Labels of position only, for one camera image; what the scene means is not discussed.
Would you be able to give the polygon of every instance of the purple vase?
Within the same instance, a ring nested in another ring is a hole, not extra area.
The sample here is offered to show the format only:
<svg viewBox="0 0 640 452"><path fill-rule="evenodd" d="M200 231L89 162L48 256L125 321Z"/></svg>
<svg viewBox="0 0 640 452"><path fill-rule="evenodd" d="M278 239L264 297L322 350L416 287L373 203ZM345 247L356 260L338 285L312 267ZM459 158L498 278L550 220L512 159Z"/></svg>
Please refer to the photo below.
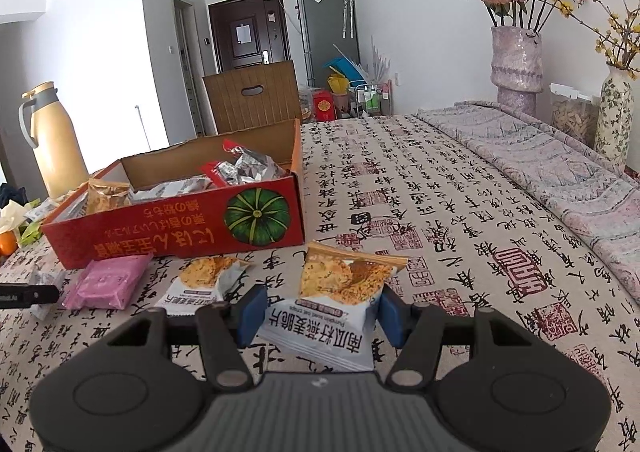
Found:
<svg viewBox="0 0 640 452"><path fill-rule="evenodd" d="M542 92L542 38L539 33L513 26L491 28L494 60L491 82L497 101L535 116L536 95Z"/></svg>

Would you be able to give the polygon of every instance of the red cardboard box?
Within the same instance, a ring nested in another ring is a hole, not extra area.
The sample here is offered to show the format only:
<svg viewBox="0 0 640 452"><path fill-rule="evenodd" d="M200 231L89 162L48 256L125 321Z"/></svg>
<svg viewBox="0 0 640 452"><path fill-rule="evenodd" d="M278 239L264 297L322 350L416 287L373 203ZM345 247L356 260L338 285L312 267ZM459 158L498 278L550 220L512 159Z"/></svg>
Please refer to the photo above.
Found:
<svg viewBox="0 0 640 452"><path fill-rule="evenodd" d="M205 190L69 218L87 185L81 186L42 225L66 269L93 259L139 255L203 257L303 244L302 142L300 121L206 136L114 162L96 177L129 182L144 190L165 181L201 175L213 160L229 161L225 139L271 156L290 175L274 181Z"/></svg>

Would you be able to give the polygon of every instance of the pink package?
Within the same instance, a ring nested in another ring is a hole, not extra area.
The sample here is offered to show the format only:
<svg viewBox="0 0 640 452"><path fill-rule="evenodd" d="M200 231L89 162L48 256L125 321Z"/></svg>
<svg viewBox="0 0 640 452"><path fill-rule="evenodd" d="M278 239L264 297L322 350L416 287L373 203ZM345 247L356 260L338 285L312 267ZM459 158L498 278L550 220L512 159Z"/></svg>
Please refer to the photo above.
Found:
<svg viewBox="0 0 640 452"><path fill-rule="evenodd" d="M92 260L62 302L66 309L125 309L153 254Z"/></svg>

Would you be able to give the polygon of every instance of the tablecloth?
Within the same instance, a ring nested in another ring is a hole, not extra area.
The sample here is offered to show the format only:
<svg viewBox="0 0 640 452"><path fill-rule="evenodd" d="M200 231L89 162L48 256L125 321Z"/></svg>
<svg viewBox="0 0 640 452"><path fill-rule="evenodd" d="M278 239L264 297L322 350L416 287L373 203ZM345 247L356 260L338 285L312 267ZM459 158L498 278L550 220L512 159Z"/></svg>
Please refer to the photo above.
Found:
<svg viewBox="0 0 640 452"><path fill-rule="evenodd" d="M612 416L598 450L639 452L640 310L615 277L556 217L494 167L414 116L303 126L307 240L410 258L390 286L406 302L431 302L472 315L492 306L595 374ZM294 296L304 247L239 254L254 265L233 290L269 288L270 302ZM42 447L28 401L49 371L130 316L151 307L188 260L157 258L123 312L26 310L0 316L0 434L16 452ZM60 269L46 241L15 254L0 282L25 282L31 268ZM77 272L68 275L75 279ZM331 345L340 346L334 341ZM396 350L377 328L376 369ZM197 349L174 348L175 362L202 377ZM260 339L242 351L256 380L265 371L327 371ZM468 359L443 351L438 375Z"/></svg>

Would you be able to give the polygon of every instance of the refrigerator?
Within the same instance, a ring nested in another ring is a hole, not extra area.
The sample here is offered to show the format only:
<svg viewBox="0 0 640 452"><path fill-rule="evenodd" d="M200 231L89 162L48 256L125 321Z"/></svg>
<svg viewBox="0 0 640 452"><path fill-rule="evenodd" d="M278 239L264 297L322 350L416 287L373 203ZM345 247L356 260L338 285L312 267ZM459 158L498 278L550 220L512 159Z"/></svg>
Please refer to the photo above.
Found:
<svg viewBox="0 0 640 452"><path fill-rule="evenodd" d="M297 1L308 85L328 89L327 79L332 71L323 66L340 56L334 44L351 60L360 63L357 28L354 25L351 38L351 21L348 15L346 38L342 38L344 0Z"/></svg>

